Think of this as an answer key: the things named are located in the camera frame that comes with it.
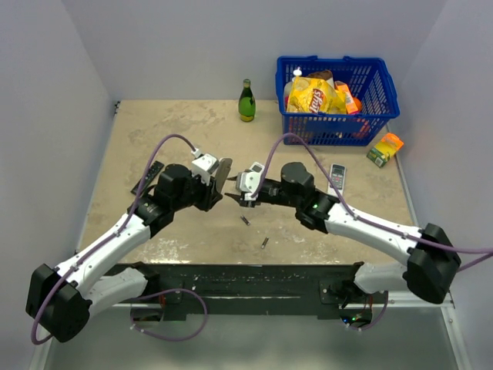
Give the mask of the white air conditioner remote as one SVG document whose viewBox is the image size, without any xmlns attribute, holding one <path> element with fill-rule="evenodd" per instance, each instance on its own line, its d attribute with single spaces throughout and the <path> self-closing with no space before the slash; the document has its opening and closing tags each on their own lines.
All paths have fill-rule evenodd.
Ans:
<svg viewBox="0 0 493 370">
<path fill-rule="evenodd" d="M 222 193 L 224 184 L 229 176 L 232 163 L 232 158 L 224 157 L 220 159 L 219 166 L 217 167 L 215 174 L 215 190 L 217 193 Z"/>
</svg>

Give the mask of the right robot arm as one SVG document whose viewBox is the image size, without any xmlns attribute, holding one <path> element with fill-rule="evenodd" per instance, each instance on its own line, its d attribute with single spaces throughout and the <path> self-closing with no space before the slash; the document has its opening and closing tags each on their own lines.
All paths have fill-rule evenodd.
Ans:
<svg viewBox="0 0 493 370">
<path fill-rule="evenodd" d="M 347 237 L 393 258 L 389 264 L 355 264 L 353 277 L 334 293 L 354 303 L 378 291 L 404 289 L 428 303 L 445 300 L 461 259 L 441 227 L 400 225 L 354 209 L 318 190 L 313 175 L 299 162 L 284 165 L 279 180 L 263 179 L 263 173 L 264 167 L 255 163 L 232 178 L 232 198 L 240 206 L 292 207 L 306 228 Z"/>
</svg>

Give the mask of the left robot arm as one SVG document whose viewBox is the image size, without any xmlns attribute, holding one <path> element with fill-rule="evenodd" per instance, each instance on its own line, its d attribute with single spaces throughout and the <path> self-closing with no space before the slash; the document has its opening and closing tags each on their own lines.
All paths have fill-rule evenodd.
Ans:
<svg viewBox="0 0 493 370">
<path fill-rule="evenodd" d="M 34 320 L 31 340 L 43 327 L 60 342 L 73 339 L 100 311 L 115 303 L 138 298 L 154 301 L 159 295 L 159 277 L 146 272 L 142 263 L 106 277 L 106 272 L 130 251 L 144 244 L 173 222 L 175 214 L 188 207 L 211 210 L 221 199 L 221 190 L 232 160 L 212 163 L 208 156 L 190 167 L 169 164 L 155 186 L 138 196 L 116 224 L 86 249 L 56 267 L 42 264 L 31 276 L 26 313 Z"/>
</svg>

